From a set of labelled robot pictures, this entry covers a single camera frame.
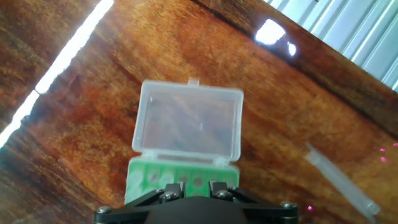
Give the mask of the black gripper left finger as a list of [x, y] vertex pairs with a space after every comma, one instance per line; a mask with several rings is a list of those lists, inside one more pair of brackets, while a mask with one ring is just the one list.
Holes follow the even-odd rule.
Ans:
[[158, 205], [184, 198], [184, 182], [167, 184], [152, 190], [121, 208], [102, 206], [93, 214], [95, 224], [145, 223], [149, 213]]

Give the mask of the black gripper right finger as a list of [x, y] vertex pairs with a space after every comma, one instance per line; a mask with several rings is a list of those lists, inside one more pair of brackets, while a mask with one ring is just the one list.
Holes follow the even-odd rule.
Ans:
[[234, 203], [242, 209], [249, 223], [299, 223], [299, 210], [296, 203], [283, 201], [277, 205], [240, 187], [228, 187], [226, 182], [210, 181], [208, 185], [211, 198]]

